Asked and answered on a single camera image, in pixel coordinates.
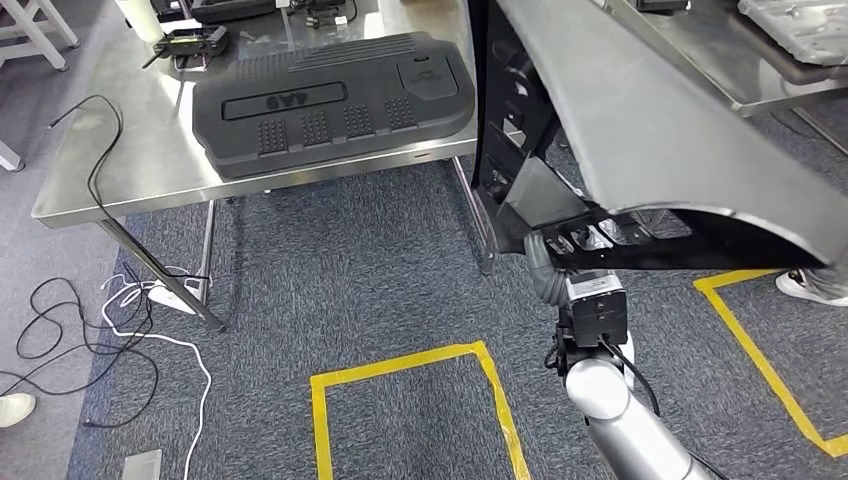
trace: table leg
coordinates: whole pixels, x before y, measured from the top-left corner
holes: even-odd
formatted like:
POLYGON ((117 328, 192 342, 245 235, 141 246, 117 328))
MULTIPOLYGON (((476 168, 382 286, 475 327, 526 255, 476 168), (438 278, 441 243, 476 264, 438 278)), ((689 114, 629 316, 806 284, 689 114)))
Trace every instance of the table leg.
POLYGON ((97 222, 100 228, 106 231, 116 242, 127 248, 133 255, 153 272, 157 279, 161 280, 165 287, 174 293, 180 300, 194 310, 197 315, 202 318, 206 325, 215 331, 223 331, 226 328, 218 317, 212 313, 209 308, 200 300, 195 298, 177 278, 172 277, 165 267, 156 260, 156 257, 150 254, 144 245, 141 244, 130 232, 118 223, 116 220, 100 220, 97 222))
MULTIPOLYGON (((215 234, 215 200, 209 200, 206 212, 206 231, 203 234, 203 257, 200 259, 200 276, 208 277, 212 266, 212 236, 215 234)), ((209 280, 200 279, 200 301, 204 305, 209 298, 209 280)))
POLYGON ((0 167, 10 172, 20 172, 24 168, 21 157, 2 141, 0 141, 0 167))
POLYGON ((18 3, 18 0, 2 0, 0 4, 9 12, 9 15, 15 21, 15 25, 26 33, 30 41, 38 49, 38 52, 44 55, 47 61, 53 65, 53 68, 62 72, 68 69, 68 64, 65 62, 64 57, 50 43, 50 40, 47 39, 47 36, 44 35, 44 32, 41 31, 38 25, 31 18, 27 17, 24 7, 18 3))
POLYGON ((477 202, 476 194, 471 190, 471 185, 468 184, 468 178, 462 170, 459 157, 453 157, 451 163, 459 179, 459 184, 462 186, 462 193, 465 194, 465 201, 468 203, 468 207, 471 209, 471 215, 474 217, 474 226, 477 228, 477 234, 480 235, 480 240, 483 242, 483 259, 480 262, 480 273, 491 275, 495 263, 494 241, 492 241, 492 236, 489 235, 489 229, 480 211, 480 204, 477 202))
POLYGON ((813 128, 813 130, 817 131, 819 135, 825 138, 828 142, 830 142, 834 147, 836 147, 840 152, 844 155, 848 156, 848 146, 842 142, 842 140, 833 134, 827 127, 822 125, 818 120, 813 118, 812 115, 807 113, 803 108, 793 108, 792 112, 795 115, 798 115, 798 118, 804 121, 807 125, 813 128))

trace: white table leg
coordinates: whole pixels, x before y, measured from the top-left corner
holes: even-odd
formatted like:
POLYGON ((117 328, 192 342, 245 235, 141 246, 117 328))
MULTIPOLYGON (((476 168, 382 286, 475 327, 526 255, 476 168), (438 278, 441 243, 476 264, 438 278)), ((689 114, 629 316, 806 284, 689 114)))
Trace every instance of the white table leg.
POLYGON ((60 15, 58 10, 56 10, 56 7, 53 6, 53 2, 50 0, 32 1, 41 8, 41 11, 44 12, 44 16, 47 17, 47 20, 56 27, 56 32, 62 37, 62 40, 64 40, 69 47, 77 48, 79 46, 79 39, 76 35, 74 35, 73 30, 71 30, 71 27, 69 27, 65 22, 65 19, 62 18, 62 15, 60 15))
POLYGON ((21 157, 13 152, 8 145, 0 141, 0 167, 5 168, 10 172, 17 172, 24 168, 24 163, 21 162, 21 157))
POLYGON ((24 7, 18 3, 18 0, 0 0, 3 8, 9 12, 15 24, 21 27, 21 30, 26 33, 30 41, 35 45, 38 51, 47 58, 47 61, 53 65, 56 70, 64 71, 68 65, 65 63, 64 57, 56 50, 56 47, 50 43, 50 40, 44 35, 44 32, 38 28, 38 25, 27 16, 24 7))

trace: power strip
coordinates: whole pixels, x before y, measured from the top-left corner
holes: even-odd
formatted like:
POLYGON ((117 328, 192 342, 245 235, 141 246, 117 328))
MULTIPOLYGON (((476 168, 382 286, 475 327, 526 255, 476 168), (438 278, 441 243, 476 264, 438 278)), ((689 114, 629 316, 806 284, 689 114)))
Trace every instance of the power strip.
MULTIPOLYGON (((194 298, 200 300, 200 289, 197 287, 192 287, 191 285, 186 285, 186 289, 194 295, 194 298)), ((194 315, 194 310, 192 310, 188 305, 185 304, 182 300, 179 299, 174 292, 168 290, 165 287, 165 284, 162 283, 161 280, 156 280, 153 283, 153 287, 147 293, 148 298, 153 300, 156 303, 165 305, 166 307, 173 308, 175 310, 180 310, 185 313, 190 313, 194 315)))

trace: white cable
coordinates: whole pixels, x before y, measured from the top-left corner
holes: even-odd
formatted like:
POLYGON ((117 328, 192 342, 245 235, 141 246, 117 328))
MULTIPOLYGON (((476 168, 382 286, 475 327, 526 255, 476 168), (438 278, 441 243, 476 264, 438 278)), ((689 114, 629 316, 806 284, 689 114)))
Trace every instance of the white cable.
POLYGON ((105 320, 106 323, 108 323, 109 326, 112 328, 112 333, 114 333, 118 337, 158 338, 159 340, 165 340, 166 342, 170 342, 170 343, 173 343, 175 345, 181 345, 183 347, 189 347, 192 350, 194 350, 194 355, 197 357, 197 364, 200 366, 200 369, 203 370, 203 374, 206 375, 206 388, 203 390, 203 395, 200 397, 200 408, 199 408, 199 414, 198 414, 197 433, 194 435, 194 440, 191 441, 191 446, 189 447, 188 453, 186 454, 186 464, 185 464, 185 471, 183 473, 183 480, 188 480, 189 465, 191 464, 191 455, 194 453, 194 449, 197 446, 197 442, 200 440, 200 434, 203 433, 203 409, 204 409, 204 406, 206 405, 206 396, 209 394, 209 389, 212 387, 212 375, 209 374, 209 370, 207 370, 206 365, 203 364, 203 359, 200 358, 200 351, 197 349, 197 345, 195 345, 193 343, 175 340, 171 337, 166 337, 164 335, 159 335, 157 333, 144 334, 144 333, 132 333, 132 332, 119 332, 118 329, 115 328, 115 324, 109 318, 109 315, 106 314, 106 307, 111 305, 112 302, 114 302, 118 297, 123 295, 125 292, 130 291, 131 289, 135 289, 135 290, 133 290, 129 294, 127 294, 127 298, 125 298, 121 302, 122 307, 131 303, 136 298, 139 298, 142 290, 151 290, 151 289, 156 288, 158 286, 158 285, 154 285, 154 282, 127 283, 126 280, 124 279, 123 275, 115 275, 112 278, 110 278, 109 280, 107 280, 106 283, 101 285, 100 289, 101 290, 104 289, 106 287, 106 285, 109 284, 110 281, 112 281, 113 279, 118 278, 118 277, 120 277, 121 281, 124 283, 123 288, 118 290, 117 293, 115 293, 114 295, 112 295, 112 297, 110 297, 108 300, 106 300, 106 303, 104 303, 103 307, 100 309, 100 315, 103 317, 103 320, 105 320))

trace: black device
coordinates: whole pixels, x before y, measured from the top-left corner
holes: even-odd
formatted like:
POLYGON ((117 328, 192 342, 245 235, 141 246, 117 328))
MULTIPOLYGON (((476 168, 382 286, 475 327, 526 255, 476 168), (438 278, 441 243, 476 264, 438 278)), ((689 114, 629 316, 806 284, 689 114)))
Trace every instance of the black device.
POLYGON ((202 56, 204 63, 226 50, 230 35, 226 27, 178 29, 165 35, 153 45, 153 57, 141 68, 147 68, 157 58, 202 56))
POLYGON ((393 35, 240 60, 194 88, 194 133, 223 177, 446 137, 474 113, 456 45, 393 35))
POLYGON ((276 9, 275 0, 194 0, 191 16, 208 25, 266 15, 276 9))
POLYGON ((340 25, 352 22, 357 16, 356 0, 351 0, 353 14, 348 16, 342 12, 347 0, 292 0, 288 14, 305 11, 306 26, 318 28, 321 26, 340 25))

